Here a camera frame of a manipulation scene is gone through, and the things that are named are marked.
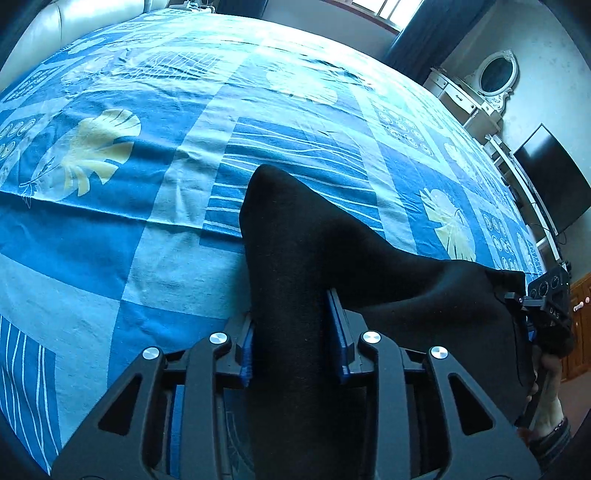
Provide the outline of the person right hand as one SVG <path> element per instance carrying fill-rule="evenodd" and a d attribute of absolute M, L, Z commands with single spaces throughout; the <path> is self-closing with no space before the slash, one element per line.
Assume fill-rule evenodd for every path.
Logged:
<path fill-rule="evenodd" d="M 526 401 L 530 402 L 532 396 L 542 389 L 537 408 L 537 417 L 530 429 L 520 428 L 518 430 L 519 437 L 526 443 L 541 439 L 550 435 L 555 428 L 559 426 L 565 415 L 559 399 L 559 389 L 562 379 L 562 363 L 561 360 L 553 355 L 542 354 L 541 351 L 535 347 L 533 353 L 533 365 L 535 373 L 539 373 L 539 369 L 543 367 L 547 371 L 547 377 L 544 382 L 536 382 L 530 394 L 526 397 Z"/>

